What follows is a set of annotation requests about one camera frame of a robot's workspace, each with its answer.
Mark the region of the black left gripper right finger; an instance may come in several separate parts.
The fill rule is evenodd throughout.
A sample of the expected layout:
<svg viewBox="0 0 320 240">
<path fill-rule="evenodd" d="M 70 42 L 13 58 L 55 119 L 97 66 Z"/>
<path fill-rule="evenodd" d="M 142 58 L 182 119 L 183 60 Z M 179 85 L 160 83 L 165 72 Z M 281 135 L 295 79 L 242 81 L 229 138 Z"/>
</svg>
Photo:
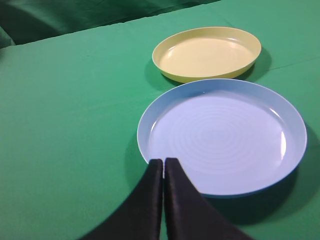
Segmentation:
<svg viewBox="0 0 320 240">
<path fill-rule="evenodd" d="M 164 211 L 169 240 L 251 240 L 198 192 L 177 158 L 164 163 Z"/>
</svg>

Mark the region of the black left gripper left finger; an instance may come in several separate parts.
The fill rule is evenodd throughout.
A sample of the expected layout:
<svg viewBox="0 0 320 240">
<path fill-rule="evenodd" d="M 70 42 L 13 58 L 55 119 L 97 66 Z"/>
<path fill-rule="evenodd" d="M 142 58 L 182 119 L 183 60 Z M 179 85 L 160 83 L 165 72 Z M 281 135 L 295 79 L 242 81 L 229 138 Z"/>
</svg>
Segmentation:
<svg viewBox="0 0 320 240">
<path fill-rule="evenodd" d="M 158 240 L 163 206 L 163 162 L 152 159 L 125 201 L 82 240 Z"/>
</svg>

